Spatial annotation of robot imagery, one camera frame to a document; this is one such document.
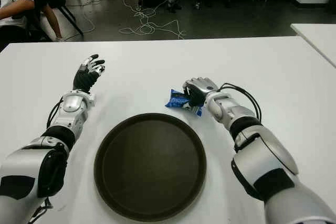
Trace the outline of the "robot left hand black silver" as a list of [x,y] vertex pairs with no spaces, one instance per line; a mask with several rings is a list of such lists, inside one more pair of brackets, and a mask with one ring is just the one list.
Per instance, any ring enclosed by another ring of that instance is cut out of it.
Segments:
[[99,60],[98,57],[98,54],[91,55],[80,64],[73,80],[73,90],[90,93],[92,86],[105,71],[105,60]]

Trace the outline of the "robot right hand black silver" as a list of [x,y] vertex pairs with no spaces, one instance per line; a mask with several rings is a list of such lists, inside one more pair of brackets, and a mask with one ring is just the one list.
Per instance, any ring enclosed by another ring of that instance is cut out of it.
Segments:
[[191,78],[183,84],[184,94],[189,99],[189,106],[203,106],[206,97],[218,91],[218,86],[209,78]]

